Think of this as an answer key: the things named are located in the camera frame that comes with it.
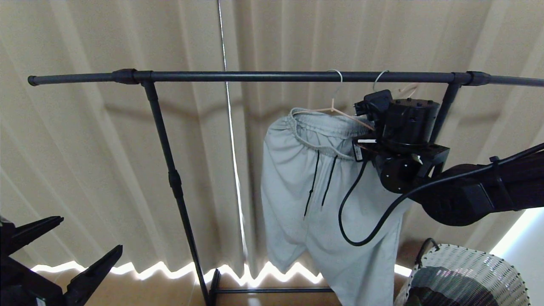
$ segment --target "wooden floor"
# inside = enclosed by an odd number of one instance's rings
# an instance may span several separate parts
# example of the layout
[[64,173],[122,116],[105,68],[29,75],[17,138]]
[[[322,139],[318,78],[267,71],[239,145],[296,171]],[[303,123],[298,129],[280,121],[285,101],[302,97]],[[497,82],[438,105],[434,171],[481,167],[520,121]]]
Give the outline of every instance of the wooden floor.
[[[40,272],[47,279],[55,282],[66,291],[66,285],[79,272],[67,270],[59,273]],[[405,278],[395,275],[395,291],[398,291]],[[162,271],[157,271],[145,280],[139,280],[133,272],[123,275],[110,273],[95,291],[86,305],[204,305],[202,293],[192,273],[177,279],[169,279]],[[297,274],[286,283],[267,276],[260,287],[323,287],[323,280],[313,284]],[[239,288],[229,275],[221,276],[221,287]],[[316,305],[336,306],[340,302],[334,293],[258,293],[219,295],[217,306],[248,305]]]

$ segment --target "horizontal bar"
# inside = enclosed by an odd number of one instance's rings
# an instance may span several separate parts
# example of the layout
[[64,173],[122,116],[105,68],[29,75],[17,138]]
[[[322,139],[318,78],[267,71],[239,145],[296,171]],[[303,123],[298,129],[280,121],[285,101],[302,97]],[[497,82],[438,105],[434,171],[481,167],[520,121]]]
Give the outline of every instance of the horizontal bar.
[[[343,82],[374,82],[381,72],[341,72]],[[335,71],[137,71],[121,69],[105,74],[29,76],[31,85],[118,82],[338,82]],[[461,85],[525,85],[544,87],[544,79],[492,76],[483,72],[384,72],[378,82],[448,83]]]
[[334,292],[331,288],[254,288],[254,289],[216,289],[215,293],[317,293]]

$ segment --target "clothes hanger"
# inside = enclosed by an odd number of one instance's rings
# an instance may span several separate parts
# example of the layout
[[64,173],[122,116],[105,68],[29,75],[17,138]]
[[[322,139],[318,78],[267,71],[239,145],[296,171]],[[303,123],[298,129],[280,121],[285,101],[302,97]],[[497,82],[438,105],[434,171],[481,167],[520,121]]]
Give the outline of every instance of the clothes hanger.
[[340,88],[342,87],[343,85],[343,82],[344,82],[344,77],[342,76],[342,73],[336,69],[329,69],[327,71],[336,71],[339,75],[340,75],[340,86],[338,86],[338,88],[336,88],[335,92],[332,94],[332,102],[331,102],[331,107],[329,108],[320,108],[320,109],[307,109],[305,111],[299,111],[299,112],[295,112],[293,113],[293,115],[296,115],[296,114],[300,114],[300,113],[309,113],[309,112],[331,112],[331,113],[338,113],[344,117],[347,117],[357,123],[359,123],[360,125],[370,129],[370,130],[374,130],[374,128],[372,126],[370,126],[369,124],[366,124],[362,121],[359,121],[355,118],[353,118],[353,116],[350,116],[342,111],[340,111],[339,109],[335,108],[335,97],[336,97],[336,94],[338,93],[338,91],[340,90]]

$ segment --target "light under curtain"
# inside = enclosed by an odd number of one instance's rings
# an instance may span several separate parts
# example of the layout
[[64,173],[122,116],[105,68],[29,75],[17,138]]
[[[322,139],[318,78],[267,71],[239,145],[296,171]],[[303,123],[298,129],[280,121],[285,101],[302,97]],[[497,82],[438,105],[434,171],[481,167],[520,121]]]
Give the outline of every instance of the light under curtain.
[[[0,3],[1,214],[16,224],[52,215],[63,226],[17,253],[34,266],[89,266],[116,244],[119,265],[139,272],[191,263],[143,88],[60,84],[35,90],[27,75],[224,69],[217,2]],[[221,0],[229,70],[466,71],[544,77],[544,2]],[[395,94],[406,84],[378,83]],[[261,209],[262,144],[293,107],[322,108],[337,84],[229,83],[238,195],[224,83],[157,83],[204,271],[230,266],[253,277],[268,261]],[[351,105],[372,84],[346,84]],[[415,98],[440,101],[445,85]],[[535,88],[463,88],[438,143],[446,168],[486,163],[544,141]],[[427,237],[489,251],[519,212],[463,228],[419,206],[404,216],[397,262]],[[312,267],[308,258],[301,260]]]

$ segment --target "beige curtain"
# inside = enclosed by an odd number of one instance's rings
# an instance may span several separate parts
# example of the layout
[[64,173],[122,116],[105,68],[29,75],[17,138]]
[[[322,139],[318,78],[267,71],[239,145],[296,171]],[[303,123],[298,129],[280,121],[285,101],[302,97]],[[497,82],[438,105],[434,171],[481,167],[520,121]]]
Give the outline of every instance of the beige curtain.
[[[221,0],[221,15],[229,70],[544,77],[540,0]],[[120,243],[119,264],[131,261],[138,271],[158,261],[171,271],[191,262],[143,89],[34,88],[26,78],[121,68],[223,70],[219,25],[215,1],[0,3],[1,213],[17,224],[65,217],[18,259],[88,266]],[[377,88],[395,94],[405,85]],[[232,142],[224,83],[157,83],[204,270],[228,264],[241,275],[247,263],[255,277],[267,261],[259,194],[267,127],[292,107],[325,107],[338,84],[228,86]],[[371,87],[345,84],[336,101],[351,111]],[[413,97],[440,102],[445,88],[422,84]],[[462,88],[438,140],[452,148],[447,167],[486,163],[544,141],[542,96],[541,88]],[[415,206],[405,215],[401,243],[434,237],[487,251],[519,214],[452,228]],[[408,258],[399,253],[400,263],[409,265]]]

